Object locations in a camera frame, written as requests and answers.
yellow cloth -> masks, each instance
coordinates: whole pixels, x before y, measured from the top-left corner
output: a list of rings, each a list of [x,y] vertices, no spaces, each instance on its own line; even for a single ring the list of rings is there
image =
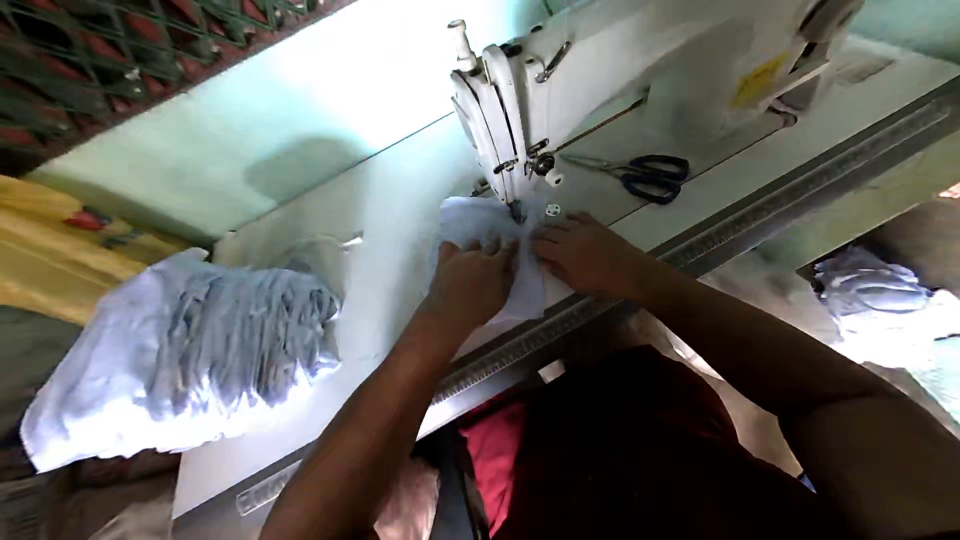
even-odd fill
[[[63,222],[81,209],[49,187],[0,176],[0,304],[85,324],[104,293],[189,247],[173,237],[130,234],[133,227],[117,219],[98,232]]]

yellow label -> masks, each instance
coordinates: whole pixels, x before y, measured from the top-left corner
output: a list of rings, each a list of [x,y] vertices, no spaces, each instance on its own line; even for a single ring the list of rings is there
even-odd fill
[[[761,96],[770,91],[774,78],[777,77],[786,58],[787,53],[782,53],[740,79],[731,107],[743,109],[759,101]]]

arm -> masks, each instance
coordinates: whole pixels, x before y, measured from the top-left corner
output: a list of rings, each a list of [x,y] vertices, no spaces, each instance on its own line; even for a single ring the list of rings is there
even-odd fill
[[[586,214],[539,232],[547,269],[580,293],[649,309],[780,419],[818,493],[861,534],[960,530],[960,441],[830,347],[651,258]]]
[[[441,245],[427,298],[280,494],[262,540],[372,534],[377,510],[413,449],[450,360],[510,292],[516,245],[487,253],[479,244],[473,248],[462,252],[449,242]]]

black scissors handle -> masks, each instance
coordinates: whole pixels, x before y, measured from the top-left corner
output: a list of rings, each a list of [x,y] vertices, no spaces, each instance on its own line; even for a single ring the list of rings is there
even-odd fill
[[[638,172],[621,176],[623,187],[631,195],[658,205],[673,202],[680,195],[681,182],[690,175],[690,162],[674,156],[643,156],[630,161],[630,166],[638,169]],[[666,193],[651,193],[641,189],[642,185],[658,187]]]

white table top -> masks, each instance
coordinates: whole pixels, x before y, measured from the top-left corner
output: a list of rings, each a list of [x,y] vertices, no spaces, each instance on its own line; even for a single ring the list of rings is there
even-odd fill
[[[688,158],[700,172],[762,138],[685,184],[668,206],[637,209],[638,200],[616,179],[562,160],[567,179],[549,202],[564,211],[590,211],[636,246],[649,249],[960,75],[953,64],[860,39],[852,39],[838,61],[856,61],[864,51],[896,62],[862,83],[837,85],[797,126],[765,138],[779,126],[774,114],[699,151],[652,142],[650,134],[636,132],[628,114],[569,149],[571,154],[608,159],[669,153]],[[285,411],[282,421],[185,453],[174,517],[314,440],[383,359],[432,273],[428,252],[436,237],[440,201],[468,194],[480,176],[472,152],[451,114],[218,243],[215,261],[223,264],[271,266],[298,252],[321,268],[345,298],[332,333],[343,366],[318,385],[307,403]],[[362,244],[345,252],[330,240],[346,241],[360,233]],[[547,285],[551,304],[570,292],[554,280]],[[508,328],[481,329],[464,350]]]

